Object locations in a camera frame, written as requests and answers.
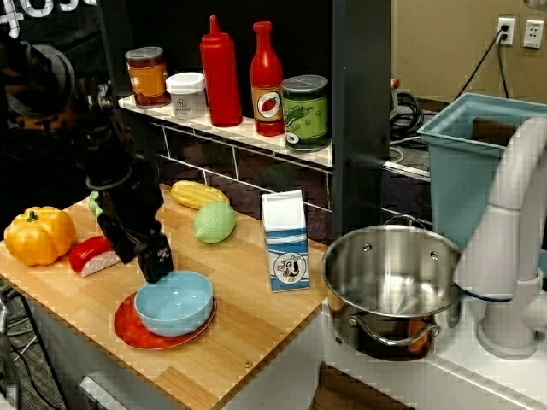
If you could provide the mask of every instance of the pot handle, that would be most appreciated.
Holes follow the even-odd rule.
[[[420,225],[422,229],[426,229],[426,226],[421,222],[421,220],[419,220],[418,218],[415,218],[415,217],[412,216],[412,215],[407,215],[407,214],[400,214],[400,215],[392,216],[391,218],[389,218],[389,219],[384,223],[384,225],[389,224],[389,223],[390,223],[391,221],[393,221],[393,220],[409,220],[410,226],[412,226],[412,222],[415,222],[416,224]]]
[[[385,346],[391,346],[395,348],[402,348],[404,346],[409,346],[410,344],[416,342],[420,337],[424,336],[429,331],[431,332],[432,336],[437,336],[439,332],[441,332],[441,326],[437,325],[436,323],[428,323],[427,325],[422,327],[420,331],[418,331],[416,334],[414,334],[411,337],[407,337],[406,339],[401,340],[390,340],[386,339],[385,337],[380,336],[378,333],[373,331],[370,327],[368,327],[367,323],[362,319],[361,316],[357,314],[353,314],[350,316],[350,326],[351,327],[361,327],[373,340],[376,342],[383,343]]]

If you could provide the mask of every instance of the wooden cutting board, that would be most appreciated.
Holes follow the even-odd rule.
[[[191,342],[146,351],[117,338],[115,311],[144,283],[137,261],[81,278],[67,256],[50,266],[24,266],[1,242],[0,279],[181,408],[221,408],[320,312],[326,246],[309,241],[309,289],[273,293],[260,220],[237,214],[228,239],[202,243],[191,229],[196,210],[173,201],[166,185],[161,188],[165,204],[157,218],[171,243],[175,270],[206,276],[218,302],[209,328]],[[66,211],[76,226],[76,243],[101,234],[87,200]]]

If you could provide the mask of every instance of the red ketchup bottle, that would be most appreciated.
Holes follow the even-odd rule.
[[[236,126],[243,116],[239,101],[238,71],[233,41],[219,32],[216,17],[209,18],[210,33],[202,38],[203,75],[213,126]]]

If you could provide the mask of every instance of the shelf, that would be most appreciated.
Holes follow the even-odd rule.
[[[134,96],[122,98],[118,103],[123,109],[133,111],[134,113],[148,115],[155,120],[166,121],[167,123],[179,126],[186,126],[196,131],[207,132],[212,135],[230,139],[240,144],[272,151],[276,156],[279,155],[289,158],[296,158],[299,161],[311,162],[324,168],[332,168],[331,145],[317,152],[300,153],[287,149],[285,147],[285,136],[283,134],[275,137],[263,137],[255,131],[254,120],[251,118],[244,117],[243,122],[238,126],[219,128],[211,125],[209,114],[191,120],[182,120],[180,118],[173,117],[171,104],[161,108],[141,109],[135,105]]]

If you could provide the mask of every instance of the green can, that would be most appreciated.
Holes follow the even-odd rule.
[[[319,151],[330,144],[327,85],[320,75],[300,75],[281,83],[287,148]]]

